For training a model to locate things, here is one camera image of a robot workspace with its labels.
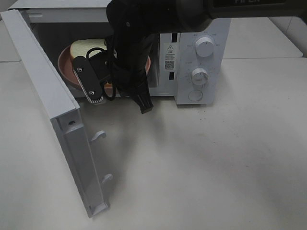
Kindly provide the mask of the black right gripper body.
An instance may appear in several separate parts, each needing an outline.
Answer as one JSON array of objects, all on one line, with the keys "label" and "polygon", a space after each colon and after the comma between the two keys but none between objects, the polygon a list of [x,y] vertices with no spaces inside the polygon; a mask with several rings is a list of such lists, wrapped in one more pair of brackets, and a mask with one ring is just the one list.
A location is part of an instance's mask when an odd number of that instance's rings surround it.
[{"label": "black right gripper body", "polygon": [[140,36],[137,34],[114,33],[110,38],[115,55],[112,72],[115,84],[128,85],[131,88],[148,86],[145,66],[152,49],[155,34]]}]

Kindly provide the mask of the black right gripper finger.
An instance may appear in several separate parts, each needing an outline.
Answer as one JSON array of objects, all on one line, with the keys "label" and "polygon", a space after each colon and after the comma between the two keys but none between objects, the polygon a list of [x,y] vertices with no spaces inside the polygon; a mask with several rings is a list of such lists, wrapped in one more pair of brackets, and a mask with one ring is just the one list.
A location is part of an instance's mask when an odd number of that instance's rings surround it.
[{"label": "black right gripper finger", "polygon": [[120,96],[129,96],[129,92],[128,92],[129,86],[128,85],[117,84],[116,89]]},{"label": "black right gripper finger", "polygon": [[131,88],[130,98],[139,106],[141,114],[145,114],[153,109],[148,86]]}]

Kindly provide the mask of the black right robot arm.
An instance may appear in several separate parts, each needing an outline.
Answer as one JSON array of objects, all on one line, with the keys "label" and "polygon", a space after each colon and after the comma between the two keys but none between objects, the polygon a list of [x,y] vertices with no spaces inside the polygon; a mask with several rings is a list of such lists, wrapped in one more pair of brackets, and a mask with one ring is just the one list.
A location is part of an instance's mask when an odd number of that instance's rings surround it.
[{"label": "black right robot arm", "polygon": [[113,0],[106,8],[113,29],[107,43],[115,91],[142,113],[152,110],[145,65],[156,34],[200,32],[214,19],[296,16],[307,19],[304,0]]}]

